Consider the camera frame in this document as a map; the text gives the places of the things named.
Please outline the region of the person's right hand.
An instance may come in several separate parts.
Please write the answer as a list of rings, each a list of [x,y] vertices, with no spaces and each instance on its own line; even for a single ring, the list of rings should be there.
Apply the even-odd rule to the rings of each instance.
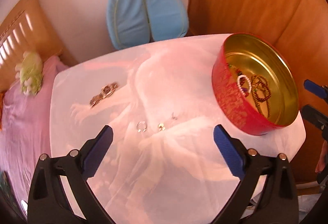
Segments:
[[[325,159],[326,159],[327,153],[328,153],[328,145],[327,145],[327,141],[324,141],[323,145],[322,145],[322,149],[321,149],[321,154],[320,154],[318,163],[315,168],[316,173],[321,172],[325,168],[325,166],[326,166]]]

